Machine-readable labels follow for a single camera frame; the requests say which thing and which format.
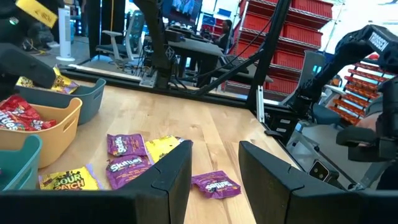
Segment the yellow Sour Patch candy pack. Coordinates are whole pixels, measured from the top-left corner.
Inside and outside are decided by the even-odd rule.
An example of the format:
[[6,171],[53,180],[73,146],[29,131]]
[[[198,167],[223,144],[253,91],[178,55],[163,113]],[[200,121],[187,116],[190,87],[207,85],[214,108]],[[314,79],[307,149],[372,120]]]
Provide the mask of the yellow Sour Patch candy pack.
[[27,88],[33,88],[35,87],[34,82],[26,77],[19,77],[17,83],[17,86],[22,86],[22,87],[27,87]]
[[164,136],[145,142],[146,153],[151,162],[155,164],[161,158],[166,156],[172,149],[177,147],[183,139],[175,136]]
[[55,73],[55,81],[51,87],[52,91],[72,94],[79,87],[77,83],[75,83],[68,77],[63,76],[57,66],[53,67],[53,71]]
[[81,168],[39,176],[40,190],[101,190],[103,186],[87,164]]

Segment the white office chair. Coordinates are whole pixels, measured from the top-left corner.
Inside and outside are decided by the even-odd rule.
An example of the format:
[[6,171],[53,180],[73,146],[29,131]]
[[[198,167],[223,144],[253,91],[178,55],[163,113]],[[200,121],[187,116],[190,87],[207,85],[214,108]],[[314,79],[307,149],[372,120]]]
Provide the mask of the white office chair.
[[129,13],[127,29],[123,32],[102,31],[103,34],[110,37],[111,43],[97,45],[96,50],[107,53],[115,66],[125,71],[129,64],[137,58],[137,54],[142,47],[144,23],[144,15],[140,10]]

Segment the light teal plastic bin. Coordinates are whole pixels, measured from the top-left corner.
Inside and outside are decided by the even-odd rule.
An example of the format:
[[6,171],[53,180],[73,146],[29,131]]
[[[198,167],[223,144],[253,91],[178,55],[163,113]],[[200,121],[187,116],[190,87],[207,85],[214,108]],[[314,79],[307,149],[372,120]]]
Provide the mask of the light teal plastic bin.
[[0,150],[0,191],[36,189],[41,149],[42,140],[34,134],[19,150]]

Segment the yellow tape tag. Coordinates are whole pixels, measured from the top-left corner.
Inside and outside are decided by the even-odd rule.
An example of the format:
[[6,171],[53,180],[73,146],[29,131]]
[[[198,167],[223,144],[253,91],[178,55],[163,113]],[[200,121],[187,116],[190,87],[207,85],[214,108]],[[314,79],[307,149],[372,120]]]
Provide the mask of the yellow tape tag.
[[17,0],[16,6],[49,28],[52,28],[58,19],[56,13],[39,3],[38,0]]

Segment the grey desk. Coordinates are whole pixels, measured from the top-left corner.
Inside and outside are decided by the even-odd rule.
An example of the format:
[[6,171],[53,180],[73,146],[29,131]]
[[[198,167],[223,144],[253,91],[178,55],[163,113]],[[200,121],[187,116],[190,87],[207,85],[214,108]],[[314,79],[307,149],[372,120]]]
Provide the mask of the grey desk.
[[176,55],[181,56],[178,72],[179,78],[185,73],[187,58],[191,58],[200,63],[200,77],[197,80],[197,87],[209,84],[212,75],[207,75],[207,73],[211,73],[216,68],[218,59],[223,56],[221,49],[217,45],[199,40],[182,38],[179,42],[170,40],[169,46],[175,51]]

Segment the dark teal plastic bin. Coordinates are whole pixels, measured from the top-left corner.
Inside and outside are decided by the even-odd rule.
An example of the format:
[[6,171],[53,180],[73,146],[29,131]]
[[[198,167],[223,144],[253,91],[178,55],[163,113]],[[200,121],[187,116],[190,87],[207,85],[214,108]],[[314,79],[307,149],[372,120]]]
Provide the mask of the dark teal plastic bin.
[[78,125],[92,120],[100,109],[106,80],[100,78],[94,86],[80,85],[73,93],[66,94],[38,88],[16,86],[19,94],[29,103],[56,108],[66,108],[72,98],[79,98],[83,104]]

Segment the small orange bin rack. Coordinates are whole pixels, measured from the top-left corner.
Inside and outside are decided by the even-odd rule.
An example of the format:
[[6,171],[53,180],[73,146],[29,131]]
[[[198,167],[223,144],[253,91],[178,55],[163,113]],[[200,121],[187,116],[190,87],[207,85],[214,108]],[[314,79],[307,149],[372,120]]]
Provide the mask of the small orange bin rack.
[[331,91],[326,107],[337,113],[343,124],[357,124],[365,117],[366,108],[378,98],[377,86],[395,77],[377,64],[379,55],[373,53],[362,61],[343,69],[326,86]]

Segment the yellow plastic bin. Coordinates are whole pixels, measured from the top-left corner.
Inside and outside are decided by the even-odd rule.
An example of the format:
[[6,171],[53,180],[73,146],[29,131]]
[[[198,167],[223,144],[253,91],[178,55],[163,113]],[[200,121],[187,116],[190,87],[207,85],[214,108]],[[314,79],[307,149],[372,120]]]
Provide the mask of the yellow plastic bin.
[[0,128],[0,149],[19,150],[27,136],[38,135],[42,140],[39,168],[54,163],[76,136],[76,129],[83,102],[72,98],[66,108],[32,105],[44,120],[54,119],[55,126],[41,131],[11,131]]

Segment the red Skittles candy pack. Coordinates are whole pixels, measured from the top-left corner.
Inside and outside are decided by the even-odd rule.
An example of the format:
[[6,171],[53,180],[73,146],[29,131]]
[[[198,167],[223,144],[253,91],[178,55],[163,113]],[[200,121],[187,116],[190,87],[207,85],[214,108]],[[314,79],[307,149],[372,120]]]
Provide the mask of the red Skittles candy pack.
[[0,110],[0,128],[11,131],[33,131],[33,127],[23,118],[10,111]]
[[6,110],[25,119],[41,119],[37,110],[19,95],[12,95],[0,102],[0,110]]
[[52,128],[53,126],[55,126],[57,124],[57,121],[52,119],[49,121],[41,121],[41,120],[36,120],[33,119],[30,122],[30,126],[32,128],[34,128],[36,131],[40,131],[40,130],[44,130],[44,129],[48,129],[48,128]]

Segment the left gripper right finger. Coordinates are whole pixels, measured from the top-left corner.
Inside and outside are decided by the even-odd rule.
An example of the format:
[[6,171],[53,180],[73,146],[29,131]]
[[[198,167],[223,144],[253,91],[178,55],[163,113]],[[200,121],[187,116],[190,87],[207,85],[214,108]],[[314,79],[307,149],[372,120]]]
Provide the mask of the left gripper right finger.
[[251,144],[239,168],[257,224],[359,224],[359,197],[322,182]]

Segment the grey office chair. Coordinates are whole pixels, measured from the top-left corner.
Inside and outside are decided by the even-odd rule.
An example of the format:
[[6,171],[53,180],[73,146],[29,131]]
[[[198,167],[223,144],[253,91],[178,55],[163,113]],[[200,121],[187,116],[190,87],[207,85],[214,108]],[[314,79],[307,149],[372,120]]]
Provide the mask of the grey office chair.
[[298,100],[293,100],[295,92],[301,84],[316,77],[325,65],[325,62],[326,57],[323,54],[306,50],[300,79],[295,91],[279,103],[279,105],[287,106],[288,108],[295,103],[300,109],[297,113],[303,115],[303,119],[308,120],[309,126],[332,125],[340,122],[340,116],[336,112],[318,104],[321,96],[315,102],[312,100],[302,100],[300,103]]

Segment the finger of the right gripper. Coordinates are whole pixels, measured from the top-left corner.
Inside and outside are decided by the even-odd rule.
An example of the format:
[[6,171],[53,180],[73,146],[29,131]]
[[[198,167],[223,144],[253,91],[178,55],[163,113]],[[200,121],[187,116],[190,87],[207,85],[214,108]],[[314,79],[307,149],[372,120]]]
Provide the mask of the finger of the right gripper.
[[52,67],[9,43],[0,43],[0,85],[15,85],[19,77],[37,86],[51,88],[56,75]]

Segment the red storage bin shelf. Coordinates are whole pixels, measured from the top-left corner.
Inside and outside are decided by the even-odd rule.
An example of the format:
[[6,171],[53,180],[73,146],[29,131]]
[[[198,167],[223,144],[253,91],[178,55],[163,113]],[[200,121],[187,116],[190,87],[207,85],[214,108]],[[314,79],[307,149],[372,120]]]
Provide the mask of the red storage bin shelf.
[[[283,0],[240,0],[238,23],[229,54],[241,61],[253,55],[271,28],[271,16]],[[291,0],[264,82],[264,98],[282,101],[299,81],[305,51],[322,45],[320,29],[332,19],[332,3],[322,0]]]

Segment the white tower fan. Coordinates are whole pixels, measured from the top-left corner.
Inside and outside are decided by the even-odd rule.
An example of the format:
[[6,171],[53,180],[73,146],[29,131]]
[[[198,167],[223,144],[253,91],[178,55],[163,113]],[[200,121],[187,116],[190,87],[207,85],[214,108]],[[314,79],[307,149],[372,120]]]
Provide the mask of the white tower fan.
[[70,25],[70,7],[65,5],[64,8],[58,9],[58,27],[59,27],[59,50],[60,55],[57,60],[65,62],[73,62],[72,57],[72,30]]

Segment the purple Skittles candy pack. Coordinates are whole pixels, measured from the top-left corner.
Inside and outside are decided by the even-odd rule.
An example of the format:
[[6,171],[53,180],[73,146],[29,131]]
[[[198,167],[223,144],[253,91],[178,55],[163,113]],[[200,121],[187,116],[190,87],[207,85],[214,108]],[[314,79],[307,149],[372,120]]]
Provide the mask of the purple Skittles candy pack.
[[230,179],[222,170],[195,175],[191,183],[206,197],[222,199],[241,193],[241,186]]
[[152,166],[146,156],[128,155],[109,162],[106,176],[113,190],[120,189]]
[[116,157],[147,155],[144,138],[141,134],[107,134],[107,151]]

